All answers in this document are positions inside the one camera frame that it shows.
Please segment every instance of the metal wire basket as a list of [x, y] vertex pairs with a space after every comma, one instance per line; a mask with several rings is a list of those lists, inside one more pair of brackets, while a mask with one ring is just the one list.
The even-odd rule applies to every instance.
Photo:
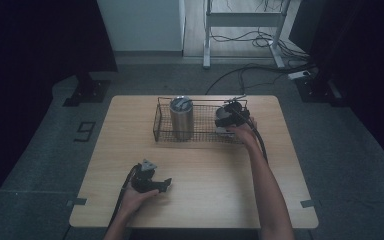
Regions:
[[[192, 137], [187, 140], [178, 139], [175, 136], [178, 131], [173, 131], [170, 116], [171, 98], [159, 97], [154, 119], [154, 137], [156, 142], [222, 142], [240, 144], [241, 141], [234, 133], [217, 131], [215, 126], [216, 111], [224, 104], [225, 100], [194, 100], [193, 118], [194, 129]], [[246, 100], [241, 100], [246, 107]]]

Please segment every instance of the white wall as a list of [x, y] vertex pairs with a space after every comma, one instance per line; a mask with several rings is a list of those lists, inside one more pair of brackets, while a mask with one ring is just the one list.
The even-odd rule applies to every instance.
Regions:
[[184, 0], [98, 0], [113, 51], [182, 51]]

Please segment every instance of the forearm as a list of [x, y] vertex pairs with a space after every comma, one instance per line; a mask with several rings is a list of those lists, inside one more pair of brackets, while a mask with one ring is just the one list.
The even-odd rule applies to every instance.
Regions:
[[279, 185], [255, 139], [245, 144], [254, 182], [263, 239], [294, 239], [288, 209]]
[[127, 222], [129, 221], [129, 214], [118, 212], [114, 221], [108, 227], [104, 240], [122, 240], [126, 229]]

